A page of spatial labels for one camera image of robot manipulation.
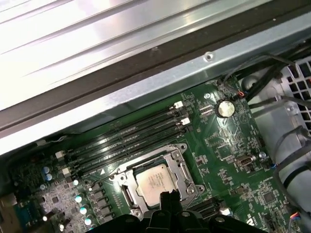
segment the memory dimm slot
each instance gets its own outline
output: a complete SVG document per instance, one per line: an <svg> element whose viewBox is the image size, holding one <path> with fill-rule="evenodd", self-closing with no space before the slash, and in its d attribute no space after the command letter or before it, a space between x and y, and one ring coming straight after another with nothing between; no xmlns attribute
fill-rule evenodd
<svg viewBox="0 0 311 233"><path fill-rule="evenodd" d="M102 161L100 163L97 163L96 165L94 165L92 167L89 167L88 169L78 171L78 175L79 176L84 176L84 175L86 175L88 173L97 171L100 168L102 168L104 166L107 166L107 165L109 165L111 163L117 162L118 160L121 160L121 159L123 159L126 156L134 158L136 154L137 155L141 155L141 153L143 153L144 150L150 148L151 146L154 146L155 144L164 143L164 142L170 142L171 140L176 139L176 137L178 135L180 135L180 134L181 134L181 132L172 133L172 134L170 134L170 135L168 135L168 136L166 136L166 137L164 137L164 138L162 138L162 139L160 139L160 140L158 140L156 142L148 143L148 144L144 145L144 147L142 147L142 148L137 148L135 151L132 151L131 154L129 154L129 153L119 154L119 155L116 155L116 156L111 157L109 159L106 159L106 160L104 160L104 161Z"/></svg>
<svg viewBox="0 0 311 233"><path fill-rule="evenodd" d="M130 141L129 143L122 143L119 147L114 147L111 150L107 150L105 152L99 151L99 153L100 153L99 155L91 156L91 157L89 157L88 160L82 160L82 161L79 161L79 163L83 164L83 166L87 166L87 164L92 163L93 161L96 161L97 159L109 156L110 154L117 155L120 153L128 152L136 144L141 145L144 141L152 140L157 135L165 135L166 131L176 130L176 129L178 129L178 126L176 126L175 122L172 122L169 125L165 125L165 126L160 127L158 129L154 129L152 132L149 132L149 134L146 135L145 137L136 138L135 140Z"/></svg>
<svg viewBox="0 0 311 233"><path fill-rule="evenodd" d="M169 109L163 109L163 110L160 110L156 113L150 114L150 115L148 115L142 119L139 119L139 120L136 120L132 123L121 126L118 129L113 129L107 133L101 134L101 135L89 140L88 142L84 143L82 146L79 146L78 148L74 149L74 151L71 152L70 155L75 155L77 153L80 153L80 152L82 152L81 150L88 148L88 145L94 144L98 141L102 141L102 140L105 140L107 138L113 139L113 138L118 137L119 135L126 134L127 132L130 133L132 130L135 130L135 128L139 127L140 125L146 124L150 121L156 121L156 119L160 118L160 117L170 116L170 114L173 115L173 113L176 111L178 111L178 110L169 111Z"/></svg>
<svg viewBox="0 0 311 233"><path fill-rule="evenodd" d="M177 122L177 121L178 121L178 119L176 119L176 118L172 118L172 117L165 118L159 122L154 122L154 123L151 123L149 125L145 125L142 128L138 128L136 131L131 131L130 133L127 133L126 135L122 135L122 137L118 137L118 138L114 138L112 140L108 140L107 142L104 142L102 144L93 144L93 147L87 147L85 150L82 150L81 152L75 154L74 156L71 156L71 160L74 160L74 158L76 158L76 157L82 157L82 156L85 157L88 154L91 154L91 153L96 152L96 151L104 150L105 148L108 148L108 147L114 148L117 145L121 145L122 143L127 143L127 142L139 137L143 133L146 133L146 132L151 131L151 130L155 130L158 127L167 125L167 124L172 123L172 122Z"/></svg>

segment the motherboard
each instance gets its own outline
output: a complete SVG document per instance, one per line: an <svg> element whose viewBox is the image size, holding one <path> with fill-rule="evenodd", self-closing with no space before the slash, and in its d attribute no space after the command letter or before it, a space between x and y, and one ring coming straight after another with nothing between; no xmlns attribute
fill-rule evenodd
<svg viewBox="0 0 311 233"><path fill-rule="evenodd" d="M212 80L52 143L10 175L25 232L49 224L44 232L83 233L123 214L142 219L161 192L178 190L183 208L206 221L220 213L286 233L288 203L273 169L247 102Z"/></svg>

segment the metal panel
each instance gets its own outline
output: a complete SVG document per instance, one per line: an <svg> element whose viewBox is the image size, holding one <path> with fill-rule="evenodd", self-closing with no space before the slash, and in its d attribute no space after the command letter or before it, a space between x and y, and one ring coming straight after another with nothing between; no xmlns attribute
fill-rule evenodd
<svg viewBox="0 0 311 233"><path fill-rule="evenodd" d="M268 1L3 1L0 110Z"/></svg>
<svg viewBox="0 0 311 233"><path fill-rule="evenodd" d="M245 59L262 51L286 48L293 41L311 33L311 13L250 36L213 52L213 61L198 57L182 65L154 75L148 79L115 91L102 98L77 107L29 128L0 139L0 154L27 145L49 134L83 121L112 120L147 104L163 99L185 88L212 79L227 72Z"/></svg>
<svg viewBox="0 0 311 233"><path fill-rule="evenodd" d="M293 68L284 68L282 70L283 77L281 80L272 80L251 103L260 102L267 99L267 97L270 98L276 95L294 96L299 99L310 100L311 69L309 62L311 62L311 57L296 62L299 65L299 74L296 73L296 70ZM261 77L265 71L266 70L263 70L253 75ZM308 129L309 132L311 131L310 109L298 106L293 102L287 102L285 104L275 103L270 106L255 109L254 116L257 116L256 123L270 152L274 151L279 138L295 127L302 125ZM278 150L276 161L280 163L304 144L304 138L293 134L288 136ZM284 168L280 173L281 180L285 180L292 171L302 166L306 161L310 161L310 159L311 153L308 153ZM309 196L311 192L311 187L309 186L310 178L310 171L303 172L299 174L288 187L289 193L307 211L311 210ZM308 229L305 232L310 232L310 219L303 218L303 220L304 226Z"/></svg>

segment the white connector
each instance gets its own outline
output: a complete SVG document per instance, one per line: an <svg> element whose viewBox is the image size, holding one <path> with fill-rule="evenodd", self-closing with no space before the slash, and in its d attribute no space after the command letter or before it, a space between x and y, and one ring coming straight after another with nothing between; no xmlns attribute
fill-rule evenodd
<svg viewBox="0 0 311 233"><path fill-rule="evenodd" d="M65 156L65 152L63 150L58 151L58 152L55 153L55 156L56 156L57 159L61 159L61 158L63 158Z"/></svg>
<svg viewBox="0 0 311 233"><path fill-rule="evenodd" d="M174 104L174 107L175 107L175 108L181 108L181 107L183 107L183 106L184 106L184 104L183 104L182 101L178 101L178 102L176 102L176 103Z"/></svg>
<svg viewBox="0 0 311 233"><path fill-rule="evenodd" d="M64 175L65 177L70 176L69 168L68 168L68 167L64 168L64 169L62 170L62 173L63 173L63 175Z"/></svg>
<svg viewBox="0 0 311 233"><path fill-rule="evenodd" d="M189 123L190 123L190 119L188 117L181 120L182 125L188 125Z"/></svg>

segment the expansion slot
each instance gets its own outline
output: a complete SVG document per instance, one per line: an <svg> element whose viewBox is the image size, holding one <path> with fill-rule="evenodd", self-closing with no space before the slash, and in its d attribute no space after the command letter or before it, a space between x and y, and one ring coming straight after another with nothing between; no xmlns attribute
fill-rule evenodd
<svg viewBox="0 0 311 233"><path fill-rule="evenodd" d="M222 206L222 201L215 197L212 197L204 202L201 202L188 210L199 212L204 220L210 219L216 214L219 214L219 210Z"/></svg>
<svg viewBox="0 0 311 233"><path fill-rule="evenodd" d="M123 140L121 140L117 144L110 145L109 147L102 148L101 150L96 151L91 156L86 157L86 159L75 161L75 164L77 164L77 165L78 164L87 165L87 164L92 163L93 161L95 161L97 159L106 157L108 155L118 154L118 153L120 153L120 151L121 152L126 152L127 150L130 150L134 145L141 144L142 140L146 140L148 138L151 138L154 135L156 135L158 133L163 133L163 132L165 132L166 130L169 130L169 129L172 129L172 125L159 128L159 130L154 130L152 133L149 132L149 134L145 135L145 137L132 137L131 140L129 140L128 138L123 139Z"/></svg>
<svg viewBox="0 0 311 233"><path fill-rule="evenodd" d="M71 160L74 161L75 160L74 158L77 158L77 157L86 158L86 157L89 157L89 155L92 155L92 157L95 157L96 159L97 157L101 157L101 155L99 156L95 156L95 155L97 155L98 153L102 153L102 151L104 151L105 153L114 152L120 148L126 147L129 143L138 142L139 138L141 137L149 136L150 132L152 133L161 132L169 128L172 128L176 126L177 122L179 122L179 119L176 119L176 118L169 119L169 120L166 119L165 121L156 122L142 129L139 129L138 132L131 132L130 134L126 135L126 137L116 138L115 140L112 140L111 142L104 143L98 146L94 146L88 150L85 150L83 153L76 154L73 158L71 158Z"/></svg>
<svg viewBox="0 0 311 233"><path fill-rule="evenodd" d="M168 111L168 109L163 109L156 113L150 114L144 117L143 119L139 119L133 123L127 124L118 129L113 129L107 133L97 136L96 138L83 144L83 146L80 146L79 148L74 149L74 151L71 152L69 155L74 156L76 154L84 152L85 150L88 150L89 148L99 145L98 143L100 143L101 141L103 141L104 143L104 142L113 140L115 138L121 137L121 136L134 134L137 130L140 130L141 126L146 124L145 128L148 126L150 127L150 125L152 125L153 122L165 121L167 119L174 117L174 114L178 112L179 110L176 110L176 109L171 110L171 111Z"/></svg>
<svg viewBox="0 0 311 233"><path fill-rule="evenodd" d="M113 157L110 157L104 161L101 161L91 167L88 167L87 169L84 169L84 170L80 170L78 171L78 175L79 176L84 176L86 174L89 174L89 173L92 173L98 169L100 169L101 167L103 166L106 166L106 165L109 165L111 163L114 163L114 162L117 162L121 159L123 159L124 157L131 157L131 158L134 158L136 155L140 155L142 152L144 152L145 150L149 149L150 147L154 146L155 144L161 144L161 143L164 143L164 142L169 142L173 139L175 139L178 135L180 135L181 132L173 132L167 136L164 136L162 134L162 139L158 140L158 141L152 141L152 142L149 142L148 141L145 141L146 144L143 146L143 147L135 147L135 149L131 152L127 152L127 153L122 153L122 154L118 154L118 155L115 155Z"/></svg>

